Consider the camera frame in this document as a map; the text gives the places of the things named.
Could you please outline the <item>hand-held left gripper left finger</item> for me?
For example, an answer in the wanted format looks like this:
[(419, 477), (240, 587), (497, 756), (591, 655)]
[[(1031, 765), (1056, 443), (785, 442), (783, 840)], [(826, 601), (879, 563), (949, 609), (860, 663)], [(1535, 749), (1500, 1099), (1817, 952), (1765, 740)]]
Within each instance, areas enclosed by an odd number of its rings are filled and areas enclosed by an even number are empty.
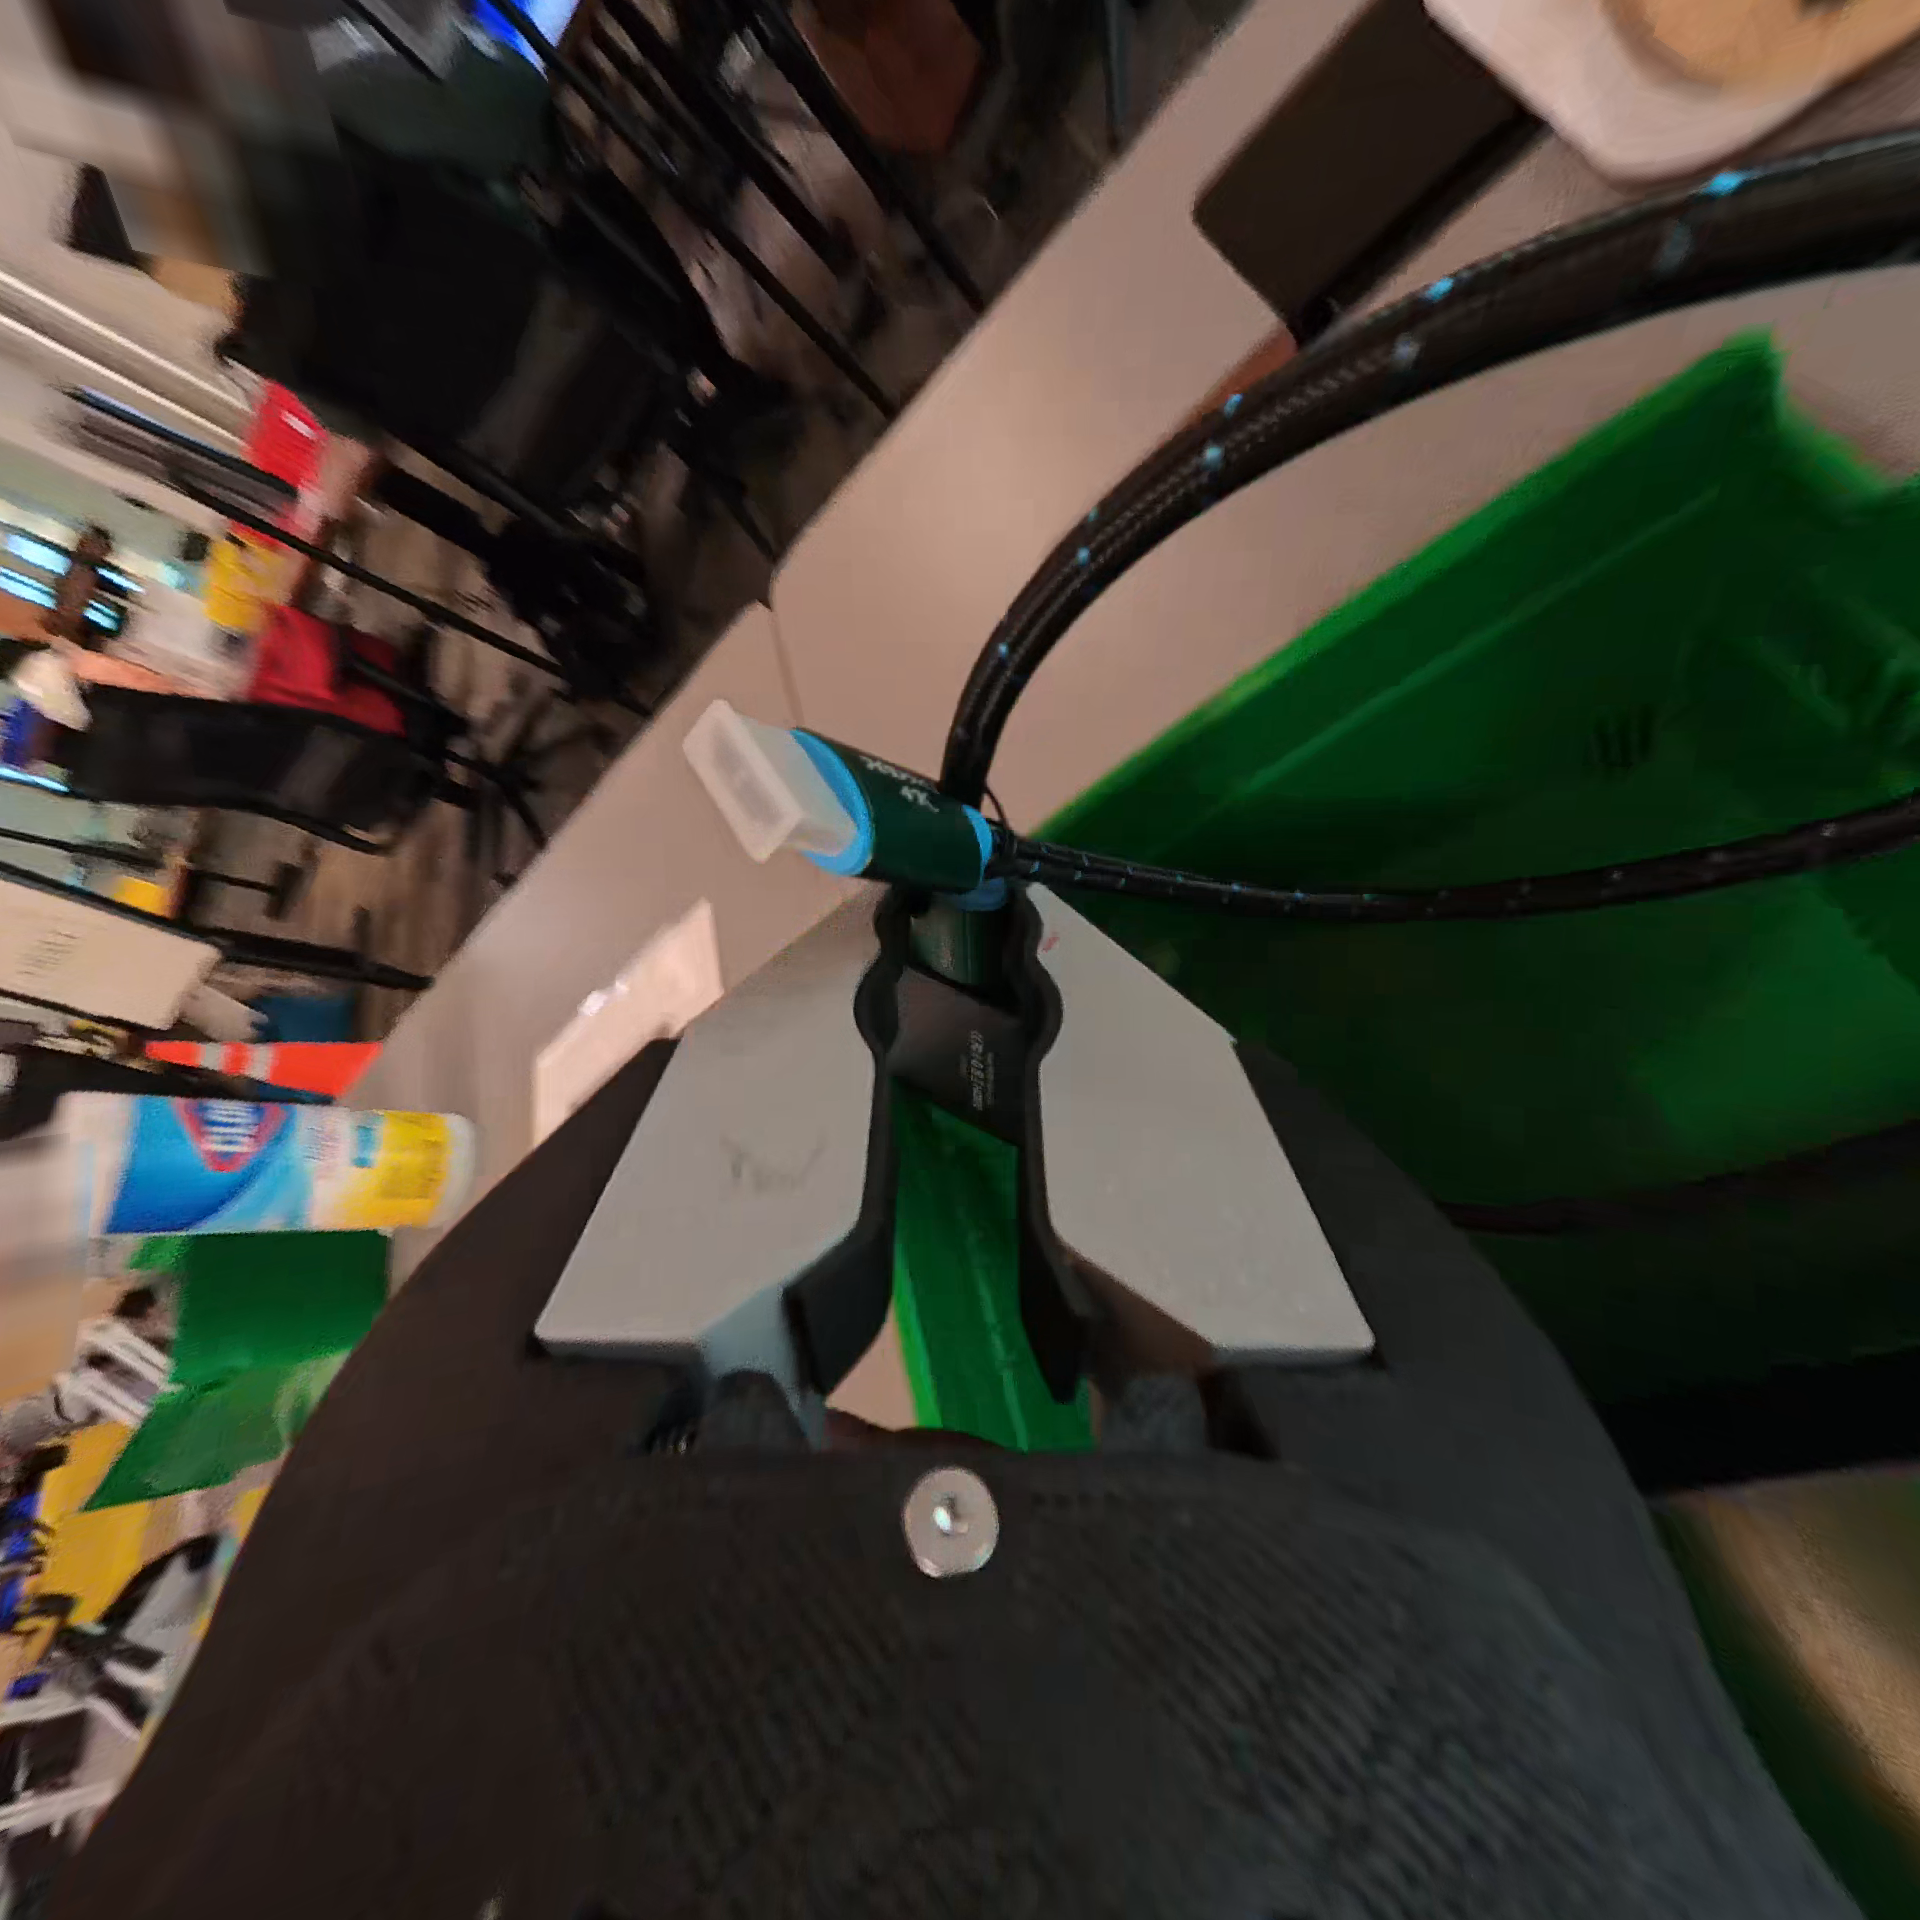
[(560, 1359), (824, 1404), (889, 1313), (899, 952), (844, 900), (667, 1052), (536, 1321)]

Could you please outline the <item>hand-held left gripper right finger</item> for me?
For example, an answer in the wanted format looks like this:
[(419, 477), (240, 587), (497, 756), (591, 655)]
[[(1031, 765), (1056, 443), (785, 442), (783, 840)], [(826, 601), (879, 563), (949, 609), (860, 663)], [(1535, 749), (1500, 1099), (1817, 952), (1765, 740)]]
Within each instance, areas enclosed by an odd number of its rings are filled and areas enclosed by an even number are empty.
[(1047, 1392), (1368, 1361), (1239, 1044), (1067, 906), (1019, 911), (1019, 1311)]

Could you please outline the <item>green plastic bin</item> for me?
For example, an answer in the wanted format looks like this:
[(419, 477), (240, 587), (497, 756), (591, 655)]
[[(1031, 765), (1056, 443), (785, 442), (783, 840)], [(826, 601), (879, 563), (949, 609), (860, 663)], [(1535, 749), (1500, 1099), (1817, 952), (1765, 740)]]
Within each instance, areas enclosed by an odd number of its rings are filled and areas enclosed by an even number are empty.
[[(1916, 475), (1761, 332), (1536, 469), (1042, 827), (1369, 895), (1916, 797)], [(1916, 847), (1551, 920), (1082, 911), (1428, 1192), (1655, 1488), (1916, 1467)]]

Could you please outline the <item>black braided cable green plugs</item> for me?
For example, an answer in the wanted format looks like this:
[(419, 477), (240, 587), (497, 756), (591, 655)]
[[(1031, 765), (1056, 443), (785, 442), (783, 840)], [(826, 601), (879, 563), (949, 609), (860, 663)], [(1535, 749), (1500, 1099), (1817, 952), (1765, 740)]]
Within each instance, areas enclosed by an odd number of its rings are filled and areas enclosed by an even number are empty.
[(1916, 793), (1824, 821), (1557, 875), (1425, 891), (1285, 889), (1140, 866), (1019, 837), (969, 809), (1002, 733), (1052, 649), (1127, 572), (1187, 523), (1308, 452), (1418, 397), (1628, 323), (1797, 281), (1916, 259), (1919, 132), (1857, 135), (1719, 171), (1456, 268), (1202, 413), (1088, 515), (1019, 591), (953, 712), (937, 786), (907, 779), (907, 813), (959, 831), (963, 863), (906, 863), (783, 948), (752, 986), (826, 962), (850, 1000), (889, 1000), (911, 956), (911, 912), (975, 882), (1063, 882), (1071, 891), (1191, 906), (1242, 921), (1402, 927), (1536, 921), (1722, 895), (1851, 866), (1916, 844)]

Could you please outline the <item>white disinfectant wipes canister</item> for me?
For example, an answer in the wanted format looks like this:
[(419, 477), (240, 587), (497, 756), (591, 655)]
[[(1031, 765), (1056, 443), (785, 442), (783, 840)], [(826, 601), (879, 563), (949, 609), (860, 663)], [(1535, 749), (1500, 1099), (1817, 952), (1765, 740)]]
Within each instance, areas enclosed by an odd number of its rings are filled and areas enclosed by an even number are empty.
[(228, 1098), (67, 1096), (56, 1129), (107, 1240), (429, 1229), (477, 1148), (459, 1116)]

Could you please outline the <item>small green bin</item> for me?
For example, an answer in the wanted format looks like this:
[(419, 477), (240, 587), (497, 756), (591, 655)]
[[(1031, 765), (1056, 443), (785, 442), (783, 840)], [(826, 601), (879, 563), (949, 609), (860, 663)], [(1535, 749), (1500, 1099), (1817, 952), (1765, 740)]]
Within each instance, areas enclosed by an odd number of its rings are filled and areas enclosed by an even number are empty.
[(285, 1457), (391, 1295), (383, 1233), (148, 1237), (171, 1295), (170, 1375), (88, 1499), (91, 1514), (226, 1485)]

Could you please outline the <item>red bag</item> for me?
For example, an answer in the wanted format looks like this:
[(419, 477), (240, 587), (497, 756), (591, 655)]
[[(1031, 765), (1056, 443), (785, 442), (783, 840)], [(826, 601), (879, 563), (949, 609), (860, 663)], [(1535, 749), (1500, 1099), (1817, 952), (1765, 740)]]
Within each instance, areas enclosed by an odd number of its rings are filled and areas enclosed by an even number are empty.
[(242, 704), (298, 709), (355, 727), (405, 737), (408, 715), (387, 682), (400, 679), (400, 652), (380, 635), (275, 609), (258, 628)]

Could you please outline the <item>dark blurred equipment stands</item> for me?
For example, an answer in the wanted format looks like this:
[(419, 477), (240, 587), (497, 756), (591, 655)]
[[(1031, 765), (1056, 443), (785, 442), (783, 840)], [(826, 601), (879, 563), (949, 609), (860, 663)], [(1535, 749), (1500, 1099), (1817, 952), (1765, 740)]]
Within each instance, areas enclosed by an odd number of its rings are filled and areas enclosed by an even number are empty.
[(648, 713), (666, 612), (633, 495), (685, 474), (775, 563), (762, 443), (891, 423), (1013, 280), (1042, 105), (991, 77), (1017, 5), (477, 5), (440, 73), (372, 5), (311, 31), (346, 237), (252, 277), (221, 353), (391, 466), (376, 496), (472, 554), (577, 700)]

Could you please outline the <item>white sign stand base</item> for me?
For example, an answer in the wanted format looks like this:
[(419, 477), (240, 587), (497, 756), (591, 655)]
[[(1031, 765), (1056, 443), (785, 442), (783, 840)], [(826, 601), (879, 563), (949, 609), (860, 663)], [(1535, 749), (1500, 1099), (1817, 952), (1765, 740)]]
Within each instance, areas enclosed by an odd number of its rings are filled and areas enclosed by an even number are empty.
[(1833, 72), (1783, 87), (1688, 81), (1645, 55), (1609, 3), (1428, 3), (1428, 18), (1611, 186), (1741, 161), (1919, 34), (1916, 3), (1871, 5)]

